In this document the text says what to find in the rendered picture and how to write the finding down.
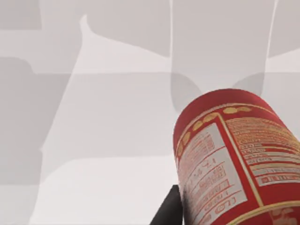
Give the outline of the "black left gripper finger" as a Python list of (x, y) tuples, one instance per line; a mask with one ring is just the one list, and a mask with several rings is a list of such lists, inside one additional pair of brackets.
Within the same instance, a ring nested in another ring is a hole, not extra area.
[(149, 225), (182, 225), (183, 207), (179, 186), (173, 185)]

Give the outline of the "red and white can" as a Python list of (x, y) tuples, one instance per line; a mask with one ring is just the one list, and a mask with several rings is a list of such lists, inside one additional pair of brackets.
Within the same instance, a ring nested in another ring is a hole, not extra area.
[(300, 141), (259, 96), (196, 98), (173, 150), (185, 225), (300, 225)]

